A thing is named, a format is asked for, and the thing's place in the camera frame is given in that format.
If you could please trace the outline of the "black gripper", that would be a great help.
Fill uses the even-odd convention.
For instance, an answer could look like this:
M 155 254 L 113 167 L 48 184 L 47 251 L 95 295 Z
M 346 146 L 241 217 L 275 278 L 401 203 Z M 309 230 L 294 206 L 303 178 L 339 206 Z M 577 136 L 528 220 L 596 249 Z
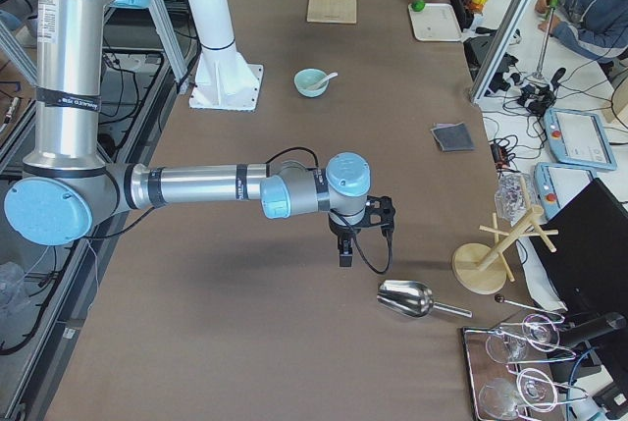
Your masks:
M 361 230 L 379 228 L 387 241 L 393 241 L 395 208 L 389 196 L 366 198 L 365 207 L 355 215 L 341 214 L 333 209 L 329 212 L 329 227 L 337 237 L 339 264 L 341 268 L 352 266 L 352 239 Z

